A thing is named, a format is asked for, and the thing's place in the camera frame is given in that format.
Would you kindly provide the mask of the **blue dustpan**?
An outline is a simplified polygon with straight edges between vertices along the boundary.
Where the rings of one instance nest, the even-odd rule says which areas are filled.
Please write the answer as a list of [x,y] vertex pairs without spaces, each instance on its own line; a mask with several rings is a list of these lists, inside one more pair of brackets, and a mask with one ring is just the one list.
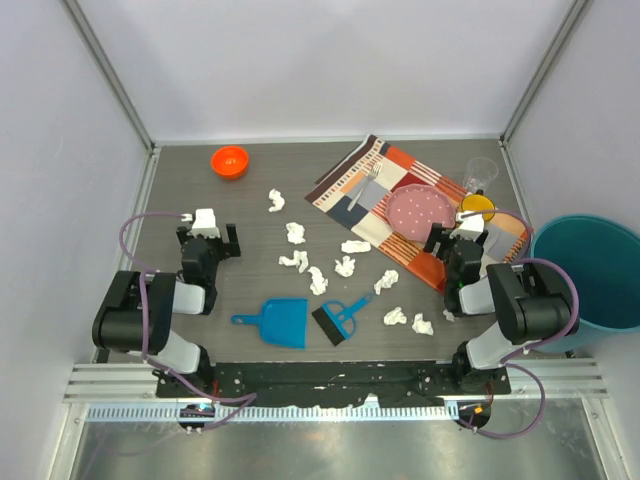
[[306,298],[270,298],[256,315],[236,314],[236,325],[255,325],[263,342],[284,348],[306,348],[308,300]]

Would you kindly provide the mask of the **blue hand brush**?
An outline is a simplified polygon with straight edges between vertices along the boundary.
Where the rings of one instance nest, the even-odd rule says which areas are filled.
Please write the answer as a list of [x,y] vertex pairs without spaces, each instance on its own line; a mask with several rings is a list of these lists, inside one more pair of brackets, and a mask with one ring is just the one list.
[[311,315],[333,346],[350,339],[357,330],[356,313],[370,304],[374,293],[367,293],[352,305],[330,300],[314,310]]

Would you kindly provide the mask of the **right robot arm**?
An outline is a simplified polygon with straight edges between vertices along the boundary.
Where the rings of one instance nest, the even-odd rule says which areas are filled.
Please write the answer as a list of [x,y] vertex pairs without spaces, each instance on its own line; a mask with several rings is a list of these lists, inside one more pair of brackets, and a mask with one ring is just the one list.
[[482,393],[507,360],[579,329],[577,289],[556,264],[530,258],[491,264],[481,274],[487,236],[436,223],[424,246],[444,264],[446,311],[455,317],[493,313],[496,318],[453,355],[451,381],[466,394]]

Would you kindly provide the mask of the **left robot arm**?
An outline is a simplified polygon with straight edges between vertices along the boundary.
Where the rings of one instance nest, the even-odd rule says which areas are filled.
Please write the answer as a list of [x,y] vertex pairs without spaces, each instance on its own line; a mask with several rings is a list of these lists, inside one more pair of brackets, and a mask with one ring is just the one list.
[[241,255],[236,226],[226,226],[227,240],[217,233],[179,227],[181,269],[176,273],[120,270],[105,294],[92,325],[96,347],[138,356],[178,395],[191,386],[212,394],[214,367],[207,350],[185,340],[172,327],[173,316],[204,315],[213,310],[219,264]]

